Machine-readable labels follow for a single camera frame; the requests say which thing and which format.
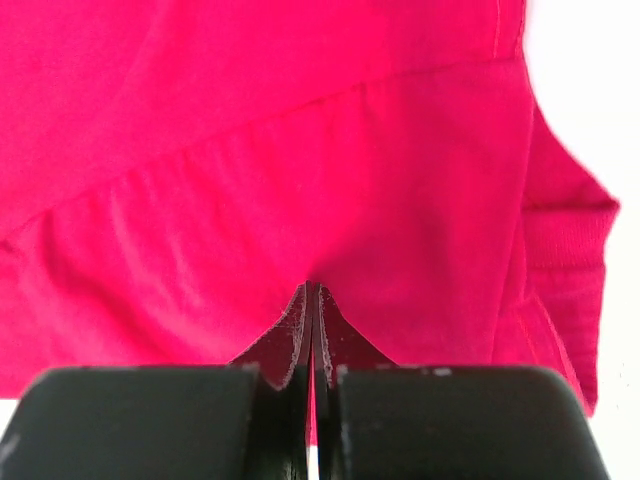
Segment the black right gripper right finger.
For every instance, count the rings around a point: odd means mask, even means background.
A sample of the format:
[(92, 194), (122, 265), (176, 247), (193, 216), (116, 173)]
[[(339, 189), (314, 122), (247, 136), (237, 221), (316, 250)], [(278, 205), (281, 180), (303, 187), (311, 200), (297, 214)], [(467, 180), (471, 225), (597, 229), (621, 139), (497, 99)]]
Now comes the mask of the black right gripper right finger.
[(319, 283), (314, 285), (312, 322), (319, 477), (340, 479), (338, 370), (373, 370), (395, 363), (344, 318), (329, 289)]

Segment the magenta t shirt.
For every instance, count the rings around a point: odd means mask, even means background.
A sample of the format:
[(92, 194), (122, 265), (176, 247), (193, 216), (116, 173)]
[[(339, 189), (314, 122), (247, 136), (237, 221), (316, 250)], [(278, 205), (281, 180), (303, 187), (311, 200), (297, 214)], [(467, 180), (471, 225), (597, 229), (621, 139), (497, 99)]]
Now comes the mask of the magenta t shirt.
[(5, 1), (1, 394), (220, 364), (312, 280), (405, 365), (598, 398), (619, 205), (551, 132), (522, 1)]

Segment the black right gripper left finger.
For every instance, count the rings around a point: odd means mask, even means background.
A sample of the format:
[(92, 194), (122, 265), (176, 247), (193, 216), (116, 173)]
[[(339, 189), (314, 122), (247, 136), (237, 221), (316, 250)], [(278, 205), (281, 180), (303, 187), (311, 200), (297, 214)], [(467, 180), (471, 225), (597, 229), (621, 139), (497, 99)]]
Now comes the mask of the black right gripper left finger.
[(247, 435), (245, 479), (306, 479), (310, 427), (311, 284), (233, 361), (259, 374)]

